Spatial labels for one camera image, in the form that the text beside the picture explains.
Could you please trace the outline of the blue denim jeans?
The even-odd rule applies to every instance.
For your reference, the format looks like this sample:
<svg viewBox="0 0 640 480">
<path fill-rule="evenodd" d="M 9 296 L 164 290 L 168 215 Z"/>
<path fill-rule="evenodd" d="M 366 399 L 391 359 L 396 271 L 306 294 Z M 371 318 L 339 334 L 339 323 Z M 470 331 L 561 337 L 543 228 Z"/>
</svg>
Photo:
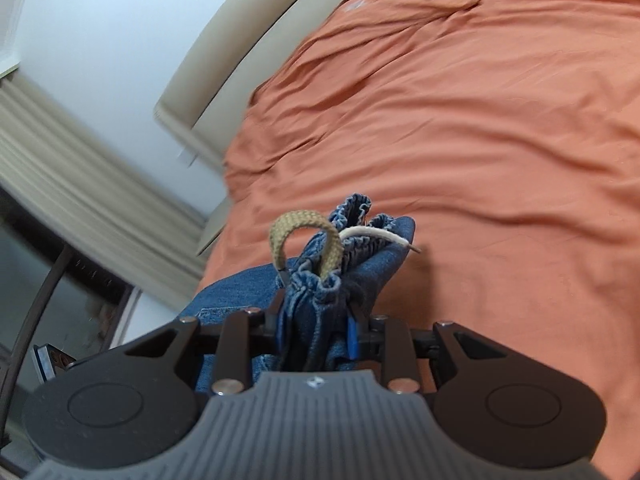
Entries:
<svg viewBox="0 0 640 480">
<path fill-rule="evenodd" d="M 282 282 L 271 264 L 254 266 L 203 288 L 182 311 L 203 326 L 224 322 L 248 307 L 268 308 L 280 289 L 285 291 L 277 324 L 278 356 L 256 356 L 253 378 L 263 372 L 283 372 L 298 365 L 304 372 L 347 372 L 348 309 L 372 312 L 378 295 L 400 269 L 409 249 L 378 236 L 349 236 L 342 260 L 326 278 L 320 276 L 326 234 L 314 234 L 299 256 L 288 259 L 288 281 Z"/>
</svg>

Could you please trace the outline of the dark window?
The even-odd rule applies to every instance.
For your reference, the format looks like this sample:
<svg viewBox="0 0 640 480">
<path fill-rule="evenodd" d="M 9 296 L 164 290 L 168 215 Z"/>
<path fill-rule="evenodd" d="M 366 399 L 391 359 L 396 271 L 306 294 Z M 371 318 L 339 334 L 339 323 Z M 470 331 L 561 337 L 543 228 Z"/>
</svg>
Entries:
<svg viewBox="0 0 640 480">
<path fill-rule="evenodd" d="M 132 286 L 1 192 L 1 477 L 39 463 L 23 408 L 40 386 L 34 349 L 50 344 L 66 366 L 108 349 Z"/>
</svg>

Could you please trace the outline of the beige curtain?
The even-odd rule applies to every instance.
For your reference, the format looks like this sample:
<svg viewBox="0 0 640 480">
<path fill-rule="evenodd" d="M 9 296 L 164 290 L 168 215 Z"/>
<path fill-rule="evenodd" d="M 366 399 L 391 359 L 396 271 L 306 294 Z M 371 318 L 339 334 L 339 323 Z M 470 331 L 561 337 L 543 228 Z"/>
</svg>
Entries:
<svg viewBox="0 0 640 480">
<path fill-rule="evenodd" d="M 169 307 L 193 297 L 203 218 L 17 72 L 1 81 L 1 184 L 59 236 Z"/>
</svg>

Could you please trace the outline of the orange duvet cover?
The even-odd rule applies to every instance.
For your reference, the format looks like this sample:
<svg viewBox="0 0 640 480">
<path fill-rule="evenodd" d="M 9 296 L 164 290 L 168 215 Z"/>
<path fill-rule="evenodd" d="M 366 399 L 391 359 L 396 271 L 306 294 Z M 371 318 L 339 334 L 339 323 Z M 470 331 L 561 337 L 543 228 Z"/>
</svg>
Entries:
<svg viewBox="0 0 640 480">
<path fill-rule="evenodd" d="M 416 222 L 376 307 L 451 320 L 590 385 L 594 461 L 639 469 L 639 0 L 346 0 L 250 98 L 203 281 L 280 214 Z"/>
</svg>

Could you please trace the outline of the beige upholstered headboard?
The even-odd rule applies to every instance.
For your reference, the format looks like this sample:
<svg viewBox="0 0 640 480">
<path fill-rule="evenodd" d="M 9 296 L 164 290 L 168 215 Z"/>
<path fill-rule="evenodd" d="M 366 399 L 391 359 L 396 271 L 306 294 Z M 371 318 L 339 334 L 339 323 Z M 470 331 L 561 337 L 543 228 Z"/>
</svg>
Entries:
<svg viewBox="0 0 640 480">
<path fill-rule="evenodd" d="M 253 91 L 343 0 L 226 0 L 204 27 L 154 113 L 221 174 Z"/>
</svg>

